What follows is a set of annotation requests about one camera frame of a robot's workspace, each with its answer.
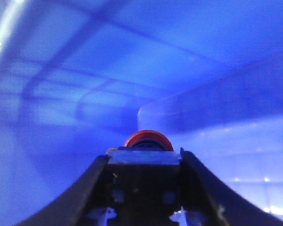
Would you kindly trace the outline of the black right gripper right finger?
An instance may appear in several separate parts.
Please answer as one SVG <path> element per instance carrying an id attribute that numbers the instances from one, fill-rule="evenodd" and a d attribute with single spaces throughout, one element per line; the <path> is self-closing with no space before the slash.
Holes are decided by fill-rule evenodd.
<path id="1" fill-rule="evenodd" d="M 283 226 L 283 220 L 247 201 L 213 174 L 192 152 L 180 150 L 184 207 L 199 210 L 207 226 Z"/>

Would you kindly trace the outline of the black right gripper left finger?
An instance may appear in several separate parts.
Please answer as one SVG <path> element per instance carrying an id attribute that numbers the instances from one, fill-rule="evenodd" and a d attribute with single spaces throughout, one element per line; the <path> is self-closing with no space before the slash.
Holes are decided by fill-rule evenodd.
<path id="1" fill-rule="evenodd" d="M 99 155 L 88 169 L 58 198 L 18 223 L 19 226 L 74 226 L 107 165 L 109 157 Z"/>

